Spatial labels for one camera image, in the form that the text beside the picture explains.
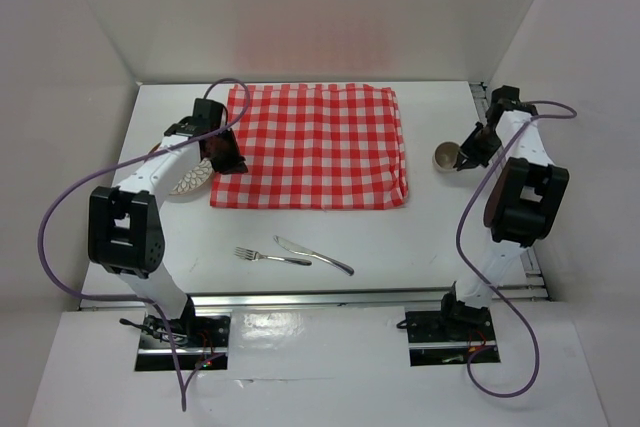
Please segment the brown paper cup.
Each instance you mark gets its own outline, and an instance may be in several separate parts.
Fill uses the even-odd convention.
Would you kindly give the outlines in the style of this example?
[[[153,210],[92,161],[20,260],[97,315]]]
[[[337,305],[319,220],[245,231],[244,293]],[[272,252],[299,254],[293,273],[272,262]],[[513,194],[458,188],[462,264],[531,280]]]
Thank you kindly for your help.
[[[440,143],[432,155],[434,169],[440,173],[450,173],[456,171],[460,146],[451,141]]]

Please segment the red white checkered cloth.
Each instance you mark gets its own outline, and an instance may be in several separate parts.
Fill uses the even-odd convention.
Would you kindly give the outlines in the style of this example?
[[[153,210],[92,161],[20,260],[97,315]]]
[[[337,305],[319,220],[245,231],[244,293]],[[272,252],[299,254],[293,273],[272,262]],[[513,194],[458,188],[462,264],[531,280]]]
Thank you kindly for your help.
[[[247,172],[218,175],[227,209],[386,210],[409,197],[395,91],[368,84],[233,87],[227,98]]]

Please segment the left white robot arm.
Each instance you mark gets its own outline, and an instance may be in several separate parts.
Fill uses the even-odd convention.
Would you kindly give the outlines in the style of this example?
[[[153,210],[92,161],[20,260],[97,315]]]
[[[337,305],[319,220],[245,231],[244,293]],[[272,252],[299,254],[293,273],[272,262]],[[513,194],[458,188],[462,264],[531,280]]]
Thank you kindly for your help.
[[[197,318],[190,296],[164,266],[166,242],[160,209],[179,181],[202,161],[221,174],[247,171],[230,129],[181,145],[225,126],[227,117],[224,104],[196,99],[192,114],[164,132],[152,158],[116,186],[95,188],[89,199],[90,261],[117,276],[136,296],[152,300],[147,307],[151,319],[142,328],[160,330],[176,346],[193,341],[204,322]]]

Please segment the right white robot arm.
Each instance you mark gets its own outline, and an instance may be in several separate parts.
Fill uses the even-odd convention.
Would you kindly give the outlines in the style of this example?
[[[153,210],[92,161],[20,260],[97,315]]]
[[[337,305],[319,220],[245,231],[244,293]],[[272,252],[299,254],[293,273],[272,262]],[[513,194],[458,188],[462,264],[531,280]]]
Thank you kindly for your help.
[[[455,170],[490,169],[473,200],[491,178],[496,182],[483,212],[488,237],[482,260],[454,282],[436,316],[438,331],[450,340],[466,340],[485,325],[494,289],[512,262],[552,229],[570,175],[546,153],[534,124],[542,117],[533,103],[520,100],[519,88],[502,86],[491,93],[486,121],[458,150]]]

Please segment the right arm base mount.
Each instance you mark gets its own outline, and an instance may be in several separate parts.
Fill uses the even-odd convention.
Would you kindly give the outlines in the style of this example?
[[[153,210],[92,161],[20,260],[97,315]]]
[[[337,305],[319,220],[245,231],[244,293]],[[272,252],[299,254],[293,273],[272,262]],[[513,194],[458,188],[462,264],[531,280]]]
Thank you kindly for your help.
[[[437,311],[407,311],[396,328],[406,333],[410,365],[449,366],[500,363],[491,317],[478,326],[446,325]]]

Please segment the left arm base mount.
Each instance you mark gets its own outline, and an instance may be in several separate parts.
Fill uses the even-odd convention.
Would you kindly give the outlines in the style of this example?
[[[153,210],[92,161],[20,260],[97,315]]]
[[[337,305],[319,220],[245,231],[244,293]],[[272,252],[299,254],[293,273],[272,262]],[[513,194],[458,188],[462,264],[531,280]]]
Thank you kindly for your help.
[[[174,369],[169,333],[159,318],[146,316],[143,321],[132,322],[120,318],[123,326],[140,331],[135,370],[160,372]],[[207,370],[226,370],[231,327],[229,315],[196,317],[191,331],[187,332],[176,322],[171,322],[176,355],[181,371],[199,367]]]

